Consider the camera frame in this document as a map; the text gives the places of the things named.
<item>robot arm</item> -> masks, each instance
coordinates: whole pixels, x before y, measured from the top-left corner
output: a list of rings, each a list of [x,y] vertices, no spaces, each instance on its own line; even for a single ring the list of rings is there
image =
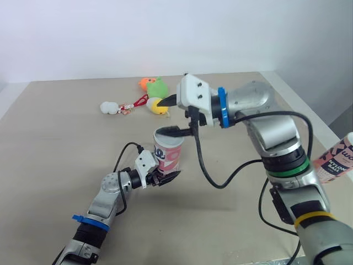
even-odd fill
[[[180,173],[180,171],[174,172],[167,178],[160,178],[155,170],[157,166],[158,161],[154,156],[149,151],[143,150],[135,160],[135,169],[106,175],[101,181],[99,193],[93,199],[85,216],[73,216],[80,226],[53,265],[96,263],[101,244],[114,217],[119,214],[118,208],[122,195],[138,187],[146,188],[149,184],[164,185]]]
[[[227,128],[244,120],[273,185],[270,192],[274,206],[283,222],[294,224],[310,264],[351,264],[353,229],[336,221],[330,213],[329,200],[292,118],[246,118],[280,110],[273,88],[253,81],[228,93],[219,88],[215,94],[208,83],[185,75],[177,86],[177,94],[158,105],[178,105],[186,110],[187,118],[191,117],[190,129],[171,127],[158,132],[169,136],[195,135],[198,124],[214,126],[219,121],[222,128]]]

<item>white plush toy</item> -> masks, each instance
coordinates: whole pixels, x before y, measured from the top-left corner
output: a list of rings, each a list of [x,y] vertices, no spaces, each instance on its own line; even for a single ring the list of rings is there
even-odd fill
[[[119,110],[119,105],[117,102],[103,102],[100,105],[100,110],[104,114],[116,114]]]

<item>paper cup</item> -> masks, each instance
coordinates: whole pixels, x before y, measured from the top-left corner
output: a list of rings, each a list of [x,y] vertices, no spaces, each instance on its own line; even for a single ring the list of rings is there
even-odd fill
[[[169,137],[157,134],[156,131],[153,133],[154,156],[159,161],[158,171],[167,175],[179,170],[181,144],[184,142],[184,137]]]

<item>blue ring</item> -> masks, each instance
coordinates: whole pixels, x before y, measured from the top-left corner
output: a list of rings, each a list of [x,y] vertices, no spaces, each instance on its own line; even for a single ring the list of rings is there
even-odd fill
[[[228,128],[229,119],[228,119],[227,102],[226,102],[226,91],[224,90],[223,87],[218,88],[218,97],[220,98],[223,128]]]
[[[78,222],[83,222],[85,224],[94,225],[96,227],[104,229],[105,231],[109,231],[109,226],[108,225],[103,224],[102,222],[90,219],[90,218],[83,217],[82,215],[74,214],[72,219],[77,220]]]

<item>table surface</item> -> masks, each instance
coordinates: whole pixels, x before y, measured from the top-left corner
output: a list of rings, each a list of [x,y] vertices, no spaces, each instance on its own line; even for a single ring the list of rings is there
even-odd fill
[[[261,74],[198,75],[227,90]],[[170,92],[181,76],[163,77]],[[152,147],[155,128],[188,121],[181,109],[170,118],[146,107],[130,115],[104,115],[103,101],[131,103],[143,95],[139,78],[32,82],[0,120],[0,256],[3,264],[51,264],[74,235],[73,214],[84,214],[128,141]],[[287,103],[276,95],[284,109]],[[296,120],[307,147],[306,126]],[[259,158],[245,126],[200,128],[208,171],[223,182],[241,163]],[[325,148],[314,139],[313,157]],[[122,166],[132,166],[130,149]],[[134,190],[127,211],[110,229],[99,264],[242,264],[291,256],[297,238],[260,221],[258,197],[263,165],[243,169],[224,190],[208,184],[199,168],[194,139],[185,139],[182,173],[168,185]],[[336,217],[353,225],[353,183],[340,178],[325,185]],[[265,192],[264,216],[283,224]]]

